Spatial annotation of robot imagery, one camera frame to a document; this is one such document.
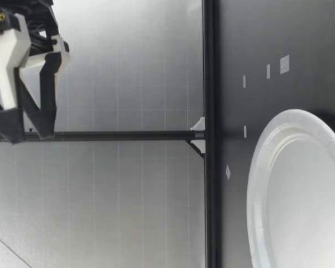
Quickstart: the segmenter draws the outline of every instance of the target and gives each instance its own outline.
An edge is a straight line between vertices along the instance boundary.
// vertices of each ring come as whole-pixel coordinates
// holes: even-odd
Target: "black frame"
[[[221,127],[220,97],[217,90],[217,1],[203,0],[204,105],[206,121],[205,227],[206,267],[221,266]]]

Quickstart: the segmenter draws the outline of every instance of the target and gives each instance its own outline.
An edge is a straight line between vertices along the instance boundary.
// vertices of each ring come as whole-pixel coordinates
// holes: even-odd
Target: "gray wall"
[[[55,6],[71,46],[56,130],[183,130],[202,116],[200,1],[71,3]],[[0,238],[34,268],[203,267],[203,161],[185,142],[0,144]],[[9,265],[25,267],[0,245]]]

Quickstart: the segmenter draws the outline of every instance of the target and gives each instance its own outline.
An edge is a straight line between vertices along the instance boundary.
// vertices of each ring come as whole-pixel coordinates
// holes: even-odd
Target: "white tape strip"
[[[285,74],[290,70],[290,59],[289,55],[280,59],[280,74]]]
[[[267,79],[270,79],[270,64],[267,65]]]

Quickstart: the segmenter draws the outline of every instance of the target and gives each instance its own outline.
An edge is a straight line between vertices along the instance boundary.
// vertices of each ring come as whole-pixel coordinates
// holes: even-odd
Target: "black metal rod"
[[[219,120],[219,96],[216,86],[215,61],[217,37],[217,0],[203,0],[204,40],[204,109],[206,123],[205,155],[205,224],[206,224],[206,267],[222,267],[221,258],[221,187],[219,151],[221,132]]]
[[[203,140],[203,131],[112,131],[112,132],[56,132],[53,138],[41,140],[36,133],[26,133],[27,142],[63,141],[185,141]],[[6,142],[0,136],[0,142]]]

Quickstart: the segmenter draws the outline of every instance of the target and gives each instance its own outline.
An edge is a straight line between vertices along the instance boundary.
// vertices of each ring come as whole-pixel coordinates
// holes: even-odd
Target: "white tape marker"
[[[227,180],[231,178],[231,170],[229,169],[229,165],[227,165],[226,167],[226,176],[227,176]]]
[[[280,59],[280,74],[285,74],[290,70],[290,57],[285,56]]]
[[[267,79],[270,79],[270,64],[267,65]]]

